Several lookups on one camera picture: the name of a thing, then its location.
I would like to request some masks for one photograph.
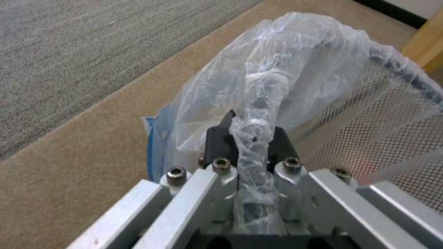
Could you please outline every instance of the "plastic liner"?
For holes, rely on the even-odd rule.
[[[276,125],[289,134],[308,170],[348,167],[360,184],[389,179],[411,192],[408,186],[417,184],[408,181],[409,172],[432,168],[443,176],[441,96],[419,67],[365,32],[328,16],[288,13],[247,30],[157,117],[144,119],[148,176],[158,181],[176,165],[195,170],[206,130],[233,109],[238,116],[230,132],[240,176],[234,231],[284,233],[278,195],[265,170]],[[414,140],[426,127],[434,134]],[[420,191],[414,196],[424,201]],[[431,196],[440,200],[433,206],[439,210],[441,192]]]

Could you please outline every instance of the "mesh trash can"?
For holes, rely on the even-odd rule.
[[[144,118],[148,176],[195,170],[206,130],[233,109],[240,178],[254,175],[249,162],[260,165],[280,126],[309,171],[346,167],[361,185],[390,180],[442,213],[442,96],[416,64],[364,31],[288,13],[247,30]],[[254,177],[245,185],[259,189]]]

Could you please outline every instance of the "crumpled plastic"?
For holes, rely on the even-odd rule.
[[[233,109],[237,117],[229,131],[239,150],[240,176],[234,231],[284,233],[278,193],[266,171],[275,126],[284,128],[297,147],[302,135],[291,136],[291,132],[341,96],[361,88],[362,74],[373,60],[381,67],[389,64],[400,74],[408,68],[411,81],[425,78],[430,90],[440,91],[395,49],[331,17],[288,13],[275,21],[261,21],[202,68],[156,117],[144,119],[149,133],[149,178],[158,181],[176,165],[194,171],[206,130]],[[433,107],[441,107],[441,101],[436,101]]]

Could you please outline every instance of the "beige carpet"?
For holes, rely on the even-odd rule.
[[[262,19],[330,15],[400,49],[415,29],[351,0],[267,0],[0,164],[0,241],[6,248],[67,246],[141,178],[155,115],[222,48]]]

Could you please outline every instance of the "hex socket screw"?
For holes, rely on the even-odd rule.
[[[231,171],[231,161],[227,158],[216,158],[212,162],[212,169],[219,175],[228,174]]]
[[[205,164],[205,154],[204,153],[199,153],[198,154],[198,165],[200,167],[203,167],[204,164]]]
[[[170,185],[183,185],[186,182],[186,169],[180,166],[172,167],[166,173],[166,179]]]
[[[283,168],[288,174],[295,175],[300,173],[302,166],[297,158],[289,156],[283,160]]]
[[[349,184],[351,182],[352,174],[347,169],[343,167],[334,167],[331,168],[330,171],[346,184]]]

